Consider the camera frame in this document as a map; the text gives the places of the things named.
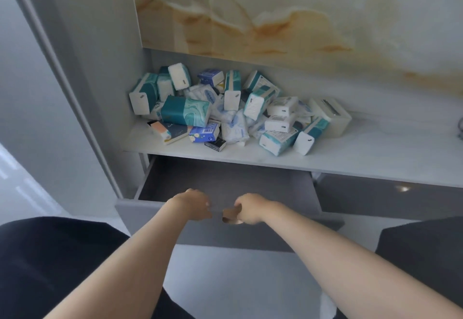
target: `forearm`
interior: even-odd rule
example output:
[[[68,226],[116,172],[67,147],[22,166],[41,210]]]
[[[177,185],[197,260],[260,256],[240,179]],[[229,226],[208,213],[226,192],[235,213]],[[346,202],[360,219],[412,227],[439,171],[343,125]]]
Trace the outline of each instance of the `forearm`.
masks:
[[[150,318],[187,220],[181,205],[167,202],[46,319]]]
[[[272,202],[263,221],[352,319],[462,318],[463,310],[373,252]]]

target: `white marble countertop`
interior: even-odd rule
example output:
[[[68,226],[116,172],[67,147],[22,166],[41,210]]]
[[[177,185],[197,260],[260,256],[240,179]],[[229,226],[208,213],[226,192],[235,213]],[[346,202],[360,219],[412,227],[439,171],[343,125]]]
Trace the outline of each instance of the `white marble countertop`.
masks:
[[[355,118],[342,137],[317,141],[307,156],[289,148],[279,157],[251,138],[216,152],[186,137],[164,146],[138,119],[123,149],[130,152],[463,187],[463,142],[423,124]]]

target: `person's left arm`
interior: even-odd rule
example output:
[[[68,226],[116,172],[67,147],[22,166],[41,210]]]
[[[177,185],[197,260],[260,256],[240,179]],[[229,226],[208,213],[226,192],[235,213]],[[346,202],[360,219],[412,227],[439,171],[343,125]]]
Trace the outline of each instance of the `person's left arm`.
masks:
[[[150,318],[180,232],[188,220],[211,218],[208,206],[198,190],[174,196],[45,319]]]

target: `open drawer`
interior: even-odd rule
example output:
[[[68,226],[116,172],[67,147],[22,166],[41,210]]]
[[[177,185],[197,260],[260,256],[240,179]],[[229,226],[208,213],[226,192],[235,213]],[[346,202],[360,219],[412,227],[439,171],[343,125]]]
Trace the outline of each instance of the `open drawer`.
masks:
[[[133,234],[169,198],[188,188],[207,193],[213,217],[201,222],[189,221],[179,237],[180,244],[291,251],[265,224],[229,225],[222,222],[223,209],[232,207],[237,197],[248,192],[278,200],[333,229],[343,224],[321,217],[310,172],[170,156],[155,156],[134,200],[120,200],[116,208]]]

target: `beige marble backsplash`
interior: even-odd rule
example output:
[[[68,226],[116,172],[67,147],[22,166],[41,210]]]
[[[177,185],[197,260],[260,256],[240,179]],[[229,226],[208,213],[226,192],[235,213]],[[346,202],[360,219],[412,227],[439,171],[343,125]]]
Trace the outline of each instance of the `beige marble backsplash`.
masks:
[[[144,47],[463,94],[462,0],[135,0]]]

